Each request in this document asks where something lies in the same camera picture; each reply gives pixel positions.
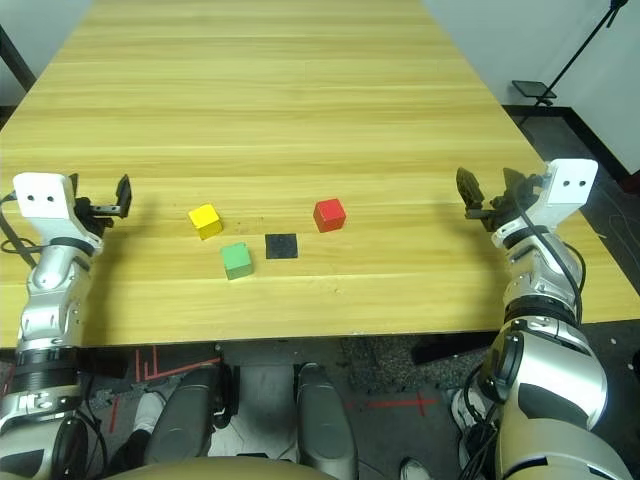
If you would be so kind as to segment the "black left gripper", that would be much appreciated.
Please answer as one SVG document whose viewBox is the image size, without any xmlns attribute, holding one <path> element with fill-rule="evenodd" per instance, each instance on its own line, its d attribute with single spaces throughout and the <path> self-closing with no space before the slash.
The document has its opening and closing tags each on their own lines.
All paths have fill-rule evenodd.
<svg viewBox="0 0 640 480">
<path fill-rule="evenodd" d="M 68 176 L 72 184 L 73 197 L 77 198 L 79 174 Z M 114 226 L 114 217 L 126 218 L 132 202 L 132 189 L 127 174 L 119 180 L 116 189 L 116 205 L 92 205 L 87 197 L 75 200 L 74 213 L 84 228 L 99 238 L 104 236 L 105 230 Z"/>
</svg>

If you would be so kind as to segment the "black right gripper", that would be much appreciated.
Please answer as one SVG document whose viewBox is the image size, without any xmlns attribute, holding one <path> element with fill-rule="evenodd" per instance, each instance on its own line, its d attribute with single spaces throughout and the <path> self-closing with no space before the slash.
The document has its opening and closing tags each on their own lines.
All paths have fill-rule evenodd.
<svg viewBox="0 0 640 480">
<path fill-rule="evenodd" d="M 505 192 L 489 201 L 489 208 L 483 206 L 484 195 L 476 176 L 459 167 L 456 172 L 456 186 L 465 204 L 465 218 L 480 220 L 489 233 L 496 232 L 502 225 L 519 217 L 519 209 L 526 210 L 539 198 L 535 188 L 542 187 L 540 175 L 525 176 L 521 172 L 505 167 L 503 169 Z"/>
</svg>

